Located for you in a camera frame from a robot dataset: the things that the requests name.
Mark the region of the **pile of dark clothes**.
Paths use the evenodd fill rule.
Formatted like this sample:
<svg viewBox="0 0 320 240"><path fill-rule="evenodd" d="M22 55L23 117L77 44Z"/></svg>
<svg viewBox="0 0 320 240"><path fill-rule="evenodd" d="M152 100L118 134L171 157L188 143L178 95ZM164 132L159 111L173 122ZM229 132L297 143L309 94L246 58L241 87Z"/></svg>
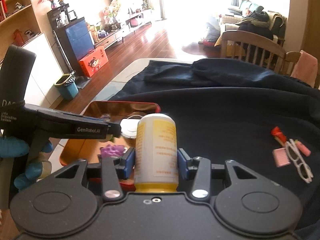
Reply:
<svg viewBox="0 0 320 240"><path fill-rule="evenodd" d="M238 30L255 33L271 40L274 39L274 36L284 39L286 18L277 12L263 11L262 7L257 7L255 11L239 20L236 25Z"/></svg>

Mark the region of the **white yellow bottle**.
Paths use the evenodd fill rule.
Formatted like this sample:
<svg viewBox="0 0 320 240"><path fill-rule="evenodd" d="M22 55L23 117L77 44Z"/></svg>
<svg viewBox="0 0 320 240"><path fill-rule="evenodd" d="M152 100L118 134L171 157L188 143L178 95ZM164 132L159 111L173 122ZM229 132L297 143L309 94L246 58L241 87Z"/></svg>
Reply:
<svg viewBox="0 0 320 240"><path fill-rule="evenodd" d="M134 181L137 192L172 193L178 187L176 124L153 113L137 127Z"/></svg>

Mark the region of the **pink ribbed brush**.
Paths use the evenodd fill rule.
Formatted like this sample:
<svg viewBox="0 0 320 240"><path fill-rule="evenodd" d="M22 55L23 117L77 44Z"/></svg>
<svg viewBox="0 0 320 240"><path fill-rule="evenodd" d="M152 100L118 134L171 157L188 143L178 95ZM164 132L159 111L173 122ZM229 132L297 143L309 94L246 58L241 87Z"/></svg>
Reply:
<svg viewBox="0 0 320 240"><path fill-rule="evenodd" d="M283 167L291 164L284 147L273 150L272 154L276 167Z"/></svg>

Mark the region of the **pink towel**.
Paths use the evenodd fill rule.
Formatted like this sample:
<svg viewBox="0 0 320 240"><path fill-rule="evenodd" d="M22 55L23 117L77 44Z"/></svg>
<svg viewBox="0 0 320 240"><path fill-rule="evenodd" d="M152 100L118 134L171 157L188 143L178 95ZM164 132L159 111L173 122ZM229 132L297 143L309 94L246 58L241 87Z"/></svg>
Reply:
<svg viewBox="0 0 320 240"><path fill-rule="evenodd" d="M304 83L307 83L313 88L319 87L319 75L318 75L318 59L306 51L300 51L300 57L295 64L291 77L299 79Z"/></svg>

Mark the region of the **white frame sunglasses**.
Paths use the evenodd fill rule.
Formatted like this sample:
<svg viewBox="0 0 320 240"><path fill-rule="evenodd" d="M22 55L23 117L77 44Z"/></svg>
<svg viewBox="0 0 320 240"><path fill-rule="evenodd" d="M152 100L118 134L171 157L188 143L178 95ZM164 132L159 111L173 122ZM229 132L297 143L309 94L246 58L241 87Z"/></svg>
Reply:
<svg viewBox="0 0 320 240"><path fill-rule="evenodd" d="M307 184L310 184L313 179L313 173L309 165L303 159L300 150L293 139L289 139L285 142L285 151L289 159L293 162L300 178Z"/></svg>

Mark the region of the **pink tube candy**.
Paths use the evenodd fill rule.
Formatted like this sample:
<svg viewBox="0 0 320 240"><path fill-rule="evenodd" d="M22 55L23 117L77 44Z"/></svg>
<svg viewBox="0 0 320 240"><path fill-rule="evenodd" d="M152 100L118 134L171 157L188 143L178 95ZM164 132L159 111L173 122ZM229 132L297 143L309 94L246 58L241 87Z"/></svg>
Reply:
<svg viewBox="0 0 320 240"><path fill-rule="evenodd" d="M311 151L299 140L295 140L297 148L302 152L306 157L310 156Z"/></svg>

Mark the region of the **purple grape toy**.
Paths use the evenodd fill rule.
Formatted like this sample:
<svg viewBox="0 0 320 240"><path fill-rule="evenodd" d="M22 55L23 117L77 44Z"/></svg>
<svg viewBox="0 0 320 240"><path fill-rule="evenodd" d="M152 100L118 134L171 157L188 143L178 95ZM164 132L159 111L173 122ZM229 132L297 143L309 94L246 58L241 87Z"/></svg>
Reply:
<svg viewBox="0 0 320 240"><path fill-rule="evenodd" d="M108 144L100 148L100 155L102 158L118 158L122 157L126 151L127 147L124 145Z"/></svg>

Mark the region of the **red snack packet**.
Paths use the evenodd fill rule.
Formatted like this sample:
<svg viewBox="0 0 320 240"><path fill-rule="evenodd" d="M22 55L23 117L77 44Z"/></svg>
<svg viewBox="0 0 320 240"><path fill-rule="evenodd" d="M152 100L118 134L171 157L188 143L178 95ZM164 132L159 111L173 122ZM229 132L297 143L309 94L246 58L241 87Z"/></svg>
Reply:
<svg viewBox="0 0 320 240"><path fill-rule="evenodd" d="M282 130L276 126L271 130L271 135L276 138L278 141L280 141L282 144L287 142L287 137L286 135L282 132Z"/></svg>

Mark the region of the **wooden chair right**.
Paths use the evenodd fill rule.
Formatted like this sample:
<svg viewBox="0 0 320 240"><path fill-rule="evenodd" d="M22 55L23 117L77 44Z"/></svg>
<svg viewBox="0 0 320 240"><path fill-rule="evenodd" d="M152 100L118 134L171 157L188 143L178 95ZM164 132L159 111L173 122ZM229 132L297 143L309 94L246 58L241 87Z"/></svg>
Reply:
<svg viewBox="0 0 320 240"><path fill-rule="evenodd" d="M318 59L306 51L287 52L280 72L319 89Z"/></svg>

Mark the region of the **dark navy cloth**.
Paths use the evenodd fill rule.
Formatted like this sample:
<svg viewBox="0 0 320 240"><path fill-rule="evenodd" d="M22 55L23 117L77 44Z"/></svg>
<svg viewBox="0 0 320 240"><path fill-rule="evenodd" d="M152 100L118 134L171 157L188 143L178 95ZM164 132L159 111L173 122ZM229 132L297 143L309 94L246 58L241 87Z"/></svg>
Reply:
<svg viewBox="0 0 320 240"><path fill-rule="evenodd" d="M178 146L190 156L216 164L233 159L292 191L303 204L297 233L319 237L319 90L238 60L152 61L113 99L157 103L176 123ZM294 165L276 167L275 127L311 151L305 157L310 184Z"/></svg>

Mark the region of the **wooden chair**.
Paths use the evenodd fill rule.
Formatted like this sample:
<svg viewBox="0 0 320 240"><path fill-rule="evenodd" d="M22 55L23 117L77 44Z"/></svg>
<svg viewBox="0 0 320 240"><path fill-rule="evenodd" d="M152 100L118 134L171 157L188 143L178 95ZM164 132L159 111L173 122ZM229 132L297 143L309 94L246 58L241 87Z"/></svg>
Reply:
<svg viewBox="0 0 320 240"><path fill-rule="evenodd" d="M237 59L280 73L285 50L272 40L240 30L228 30L221 36L220 57Z"/></svg>
<svg viewBox="0 0 320 240"><path fill-rule="evenodd" d="M287 52L280 72L319 89L318 59L306 51Z"/></svg>

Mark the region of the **orange gift box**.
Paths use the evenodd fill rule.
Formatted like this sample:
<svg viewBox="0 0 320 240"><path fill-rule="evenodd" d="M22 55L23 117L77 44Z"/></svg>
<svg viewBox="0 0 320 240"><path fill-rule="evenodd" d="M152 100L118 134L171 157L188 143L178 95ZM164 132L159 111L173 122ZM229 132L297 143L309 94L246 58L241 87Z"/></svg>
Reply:
<svg viewBox="0 0 320 240"><path fill-rule="evenodd" d="M108 63L108 57L103 46L91 50L80 61L80 67L87 77L92 77L101 67Z"/></svg>

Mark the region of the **dark blue cabinet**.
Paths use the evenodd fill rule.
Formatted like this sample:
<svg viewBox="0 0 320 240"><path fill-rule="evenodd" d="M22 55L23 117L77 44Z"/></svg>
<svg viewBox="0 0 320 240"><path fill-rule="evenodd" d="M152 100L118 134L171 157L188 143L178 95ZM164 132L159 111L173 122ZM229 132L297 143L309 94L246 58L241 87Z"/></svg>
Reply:
<svg viewBox="0 0 320 240"><path fill-rule="evenodd" d="M83 76L84 72L79 62L91 50L95 49L85 18L78 18L55 29L54 34L72 70L76 75Z"/></svg>

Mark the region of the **orange metal tin box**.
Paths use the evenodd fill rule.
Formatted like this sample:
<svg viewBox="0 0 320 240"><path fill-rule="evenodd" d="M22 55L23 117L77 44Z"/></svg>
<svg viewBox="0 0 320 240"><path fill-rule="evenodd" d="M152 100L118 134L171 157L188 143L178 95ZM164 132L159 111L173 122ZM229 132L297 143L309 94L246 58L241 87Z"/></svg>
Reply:
<svg viewBox="0 0 320 240"><path fill-rule="evenodd" d="M135 147L136 139L127 139L121 135L120 122L132 115L159 113L161 108L152 102L134 101L93 101L83 113L83 117L90 121L99 121L91 127L79 126L76 131L79 135L68 139L59 157L62 166L67 166L78 159L86 159L90 164L98 163L100 148L108 144L124 145L127 150ZM100 119L103 114L109 113L111 121Z"/></svg>

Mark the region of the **teal waste bin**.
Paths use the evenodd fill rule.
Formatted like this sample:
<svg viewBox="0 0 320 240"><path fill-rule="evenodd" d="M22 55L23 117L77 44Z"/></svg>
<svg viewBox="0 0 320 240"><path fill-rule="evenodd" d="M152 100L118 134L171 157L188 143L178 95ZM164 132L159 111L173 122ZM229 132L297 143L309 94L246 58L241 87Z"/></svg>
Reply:
<svg viewBox="0 0 320 240"><path fill-rule="evenodd" d="M71 73L64 74L60 79L54 84L61 96L66 100L73 100L79 90L75 83L75 76Z"/></svg>

